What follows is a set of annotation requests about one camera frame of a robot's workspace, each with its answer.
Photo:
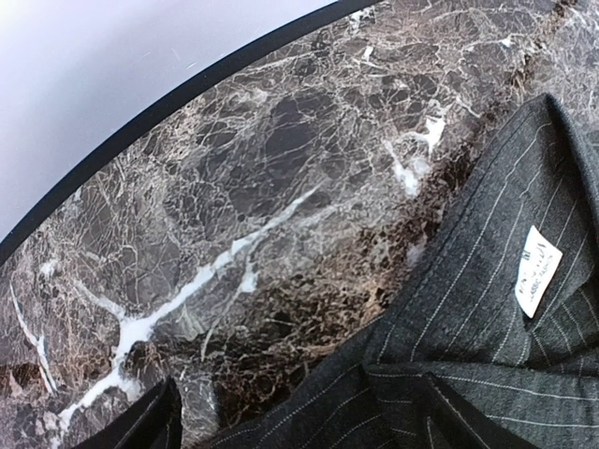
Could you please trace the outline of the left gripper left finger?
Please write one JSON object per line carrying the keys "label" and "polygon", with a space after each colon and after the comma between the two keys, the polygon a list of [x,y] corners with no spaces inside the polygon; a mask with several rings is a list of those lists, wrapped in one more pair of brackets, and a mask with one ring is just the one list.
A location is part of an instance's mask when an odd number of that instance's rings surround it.
{"label": "left gripper left finger", "polygon": [[182,398],[168,376],[77,449],[180,449]]}

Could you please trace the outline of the black pinstriped shirt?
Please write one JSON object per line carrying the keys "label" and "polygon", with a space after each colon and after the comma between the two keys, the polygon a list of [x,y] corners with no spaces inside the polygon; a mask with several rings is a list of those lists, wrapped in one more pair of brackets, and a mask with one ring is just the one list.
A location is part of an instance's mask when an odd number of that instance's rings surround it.
{"label": "black pinstriped shirt", "polygon": [[598,444],[598,148],[559,101],[483,152],[388,309],[217,448],[426,448],[432,373],[535,448]]}

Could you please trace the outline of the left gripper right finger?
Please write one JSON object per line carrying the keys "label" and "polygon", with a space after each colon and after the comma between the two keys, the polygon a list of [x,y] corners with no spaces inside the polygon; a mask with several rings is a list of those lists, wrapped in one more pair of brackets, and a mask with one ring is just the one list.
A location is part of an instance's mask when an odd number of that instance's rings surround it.
{"label": "left gripper right finger", "polygon": [[535,448],[432,373],[422,376],[422,437],[426,448]]}

